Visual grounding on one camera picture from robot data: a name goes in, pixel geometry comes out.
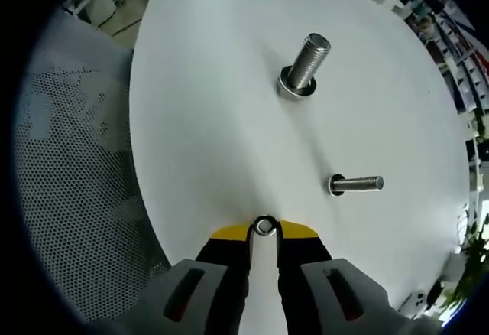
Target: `perforated mesh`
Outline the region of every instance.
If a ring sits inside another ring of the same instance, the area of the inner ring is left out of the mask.
[[[110,37],[59,13],[19,99],[24,218],[45,269],[87,320],[126,311],[167,268],[132,173],[130,64]]]

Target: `tabletop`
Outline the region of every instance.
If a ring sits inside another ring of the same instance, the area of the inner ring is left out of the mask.
[[[309,33],[332,49],[302,102],[276,92]],[[150,0],[131,69],[141,194],[171,263],[270,214],[318,232],[396,307],[428,291],[468,201],[461,123],[416,35],[371,0]],[[333,174],[376,193],[328,195]],[[274,238],[254,242],[240,333],[286,333]]]

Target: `floor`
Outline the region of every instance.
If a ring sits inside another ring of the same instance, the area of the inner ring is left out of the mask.
[[[139,25],[148,2],[149,0],[125,0],[99,29],[111,35],[119,46],[134,48]]]

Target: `chair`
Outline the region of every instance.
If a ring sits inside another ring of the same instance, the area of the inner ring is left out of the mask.
[[[169,268],[133,173],[130,66],[130,51],[57,12],[32,54],[15,118],[15,171],[33,247],[85,320],[125,312]]]

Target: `white table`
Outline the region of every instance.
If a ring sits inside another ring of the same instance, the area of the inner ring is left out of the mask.
[[[293,103],[275,81],[303,39],[331,53]],[[333,257],[399,306],[429,290],[468,201],[463,130],[436,64],[371,0],[150,0],[131,70],[131,141],[168,259],[195,258],[220,226],[271,214],[315,229]],[[322,182],[381,175],[378,193]],[[241,333],[287,333],[275,238],[254,242]]]

